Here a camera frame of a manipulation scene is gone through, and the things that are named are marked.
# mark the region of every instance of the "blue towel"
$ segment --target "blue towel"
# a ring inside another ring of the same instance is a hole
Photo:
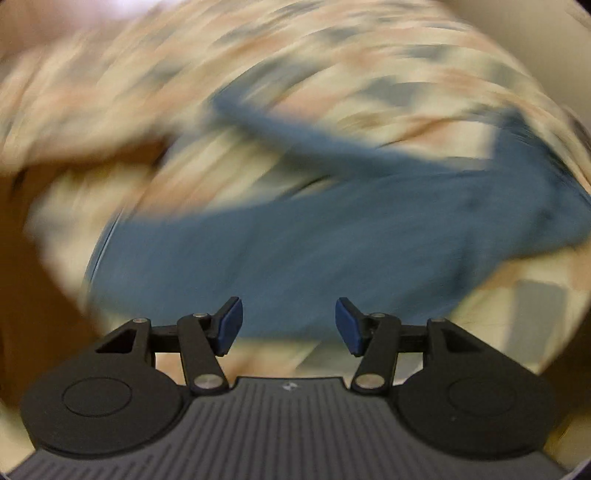
[[[241,336],[336,340],[338,297],[422,324],[449,314],[503,260],[591,230],[588,195],[513,109],[486,168],[456,171],[270,116],[231,89],[214,106],[341,181],[218,213],[118,219],[89,265],[93,304],[164,325],[240,296]]]

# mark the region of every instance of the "logo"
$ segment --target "logo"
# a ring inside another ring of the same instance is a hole
[[[287,392],[293,392],[294,390],[300,388],[300,386],[295,382],[286,382],[281,386],[281,388]]]

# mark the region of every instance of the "crumpled fabric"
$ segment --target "crumpled fabric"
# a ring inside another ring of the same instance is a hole
[[[334,305],[420,324],[448,315],[504,260],[574,245],[589,197],[521,114],[502,115],[492,159],[454,170],[259,111],[226,88],[233,125],[339,181],[320,193],[169,219],[117,219],[89,265],[91,302],[167,324],[230,296],[242,336],[335,340]]]

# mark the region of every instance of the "gray ribbed plate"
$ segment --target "gray ribbed plate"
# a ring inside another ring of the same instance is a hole
[[[75,460],[39,450],[12,480],[556,480],[542,453],[499,462],[455,458],[422,444],[385,400],[339,378],[243,378],[193,402],[166,437],[140,451]]]

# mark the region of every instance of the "black circular base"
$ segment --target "black circular base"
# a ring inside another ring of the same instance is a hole
[[[21,404],[36,447],[70,456],[131,450],[157,437],[182,406],[179,387],[148,365],[112,355],[72,362],[43,378]]]
[[[449,358],[414,374],[397,389],[404,423],[442,451],[501,459],[543,446],[553,422],[547,384],[509,363]]]

